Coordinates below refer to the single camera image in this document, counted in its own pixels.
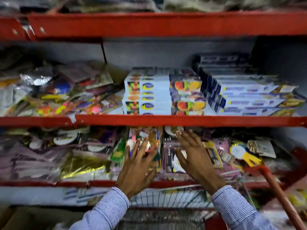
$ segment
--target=blue striped shirt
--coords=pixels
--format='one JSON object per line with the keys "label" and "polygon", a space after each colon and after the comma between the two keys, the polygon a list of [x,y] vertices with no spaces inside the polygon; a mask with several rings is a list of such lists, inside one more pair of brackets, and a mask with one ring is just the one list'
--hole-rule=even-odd
{"label": "blue striped shirt", "polygon": [[[219,189],[212,196],[215,208],[233,230],[275,230],[268,220],[246,201],[230,185]],[[127,196],[113,187],[83,219],[74,223],[69,230],[114,229],[129,207]]]}

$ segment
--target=left hand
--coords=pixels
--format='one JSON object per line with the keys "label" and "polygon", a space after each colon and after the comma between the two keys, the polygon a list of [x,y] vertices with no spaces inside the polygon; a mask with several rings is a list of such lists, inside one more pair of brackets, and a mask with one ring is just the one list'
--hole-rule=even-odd
{"label": "left hand", "polygon": [[157,148],[151,152],[146,158],[143,158],[148,143],[148,138],[138,139],[132,150],[130,157],[130,147],[126,147],[125,163],[117,178],[117,187],[131,199],[134,195],[148,188],[154,180],[156,169],[149,171],[150,163],[157,154]]}

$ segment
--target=red metal shelf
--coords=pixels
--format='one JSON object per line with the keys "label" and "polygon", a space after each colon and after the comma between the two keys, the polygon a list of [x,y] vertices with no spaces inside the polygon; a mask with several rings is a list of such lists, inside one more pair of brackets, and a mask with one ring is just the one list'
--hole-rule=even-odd
{"label": "red metal shelf", "polygon": [[75,115],[74,124],[68,117],[0,117],[2,127],[67,127],[72,125],[307,127],[307,117]]}
{"label": "red metal shelf", "polygon": [[307,12],[28,15],[38,39],[307,35]]}
{"label": "red metal shelf", "polygon": [[0,41],[26,41],[28,35],[22,24],[13,17],[0,17]]}

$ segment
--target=right hand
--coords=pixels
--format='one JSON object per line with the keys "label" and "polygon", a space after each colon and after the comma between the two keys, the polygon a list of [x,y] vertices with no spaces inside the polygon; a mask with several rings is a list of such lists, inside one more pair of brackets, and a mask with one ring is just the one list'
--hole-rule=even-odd
{"label": "right hand", "polygon": [[187,154],[185,158],[181,150],[178,148],[175,150],[180,165],[186,173],[198,181],[210,194],[214,194],[225,186],[226,181],[217,176],[201,139],[191,130],[189,133],[181,130],[181,134],[177,131],[176,136]]}

